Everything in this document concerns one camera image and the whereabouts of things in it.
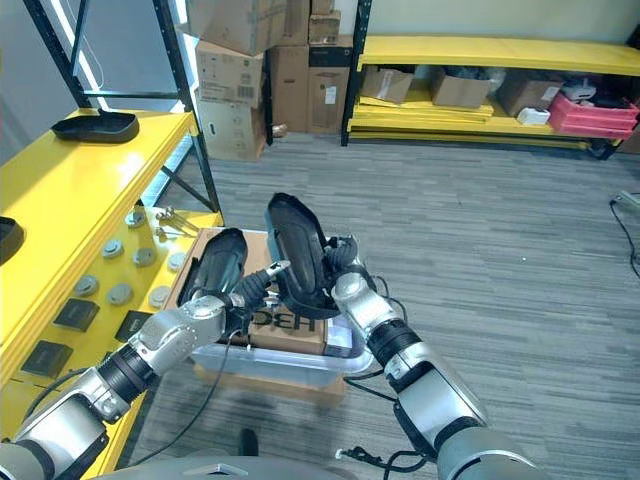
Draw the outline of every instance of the floor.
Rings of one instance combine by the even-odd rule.
[[[575,151],[353,143],[293,134],[258,164],[212,162],[226,224],[263,229],[276,191],[298,195],[325,231],[353,233],[414,328],[555,479],[640,478],[640,281],[608,201],[640,191],[640,157]],[[202,190],[197,166],[182,175]],[[179,187],[161,203],[201,210]],[[640,216],[620,207],[640,241]],[[372,381],[384,388],[382,381]],[[206,393],[185,364],[161,382],[122,463],[172,438]],[[361,445],[409,447],[389,404],[349,390],[337,409],[224,390],[159,457],[235,449],[254,428],[266,455],[379,478],[333,459]],[[404,478],[436,478],[433,466]]]

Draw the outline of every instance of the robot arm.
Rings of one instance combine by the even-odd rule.
[[[0,478],[80,478],[108,443],[104,422],[118,421],[156,377],[193,350],[241,326],[234,322],[237,311],[259,307],[265,287],[287,266],[288,262],[276,262],[245,277],[229,295],[201,296],[151,316],[102,364],[88,369],[31,415],[12,443],[0,445]]]
[[[362,273],[341,275],[331,295],[384,368],[398,395],[398,422],[416,451],[437,459],[441,480],[548,478],[513,441],[489,428],[473,392]]]

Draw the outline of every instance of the gray carpet floor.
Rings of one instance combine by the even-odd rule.
[[[556,479],[640,478],[640,280],[609,211],[640,191],[640,157],[575,151],[353,143],[293,134],[260,163],[212,162],[226,224],[264,229],[271,195],[299,196],[328,233],[353,233],[413,327]],[[182,175],[200,191],[188,159]],[[172,185],[161,204],[202,210]],[[620,206],[640,243],[640,214]],[[371,384],[384,388],[382,381]],[[172,438],[207,387],[185,364],[145,408],[121,464]],[[225,389],[160,458],[233,452],[241,428],[262,452],[380,478],[337,448],[407,449],[390,404],[349,389],[337,409]],[[427,466],[404,478],[435,478]]]

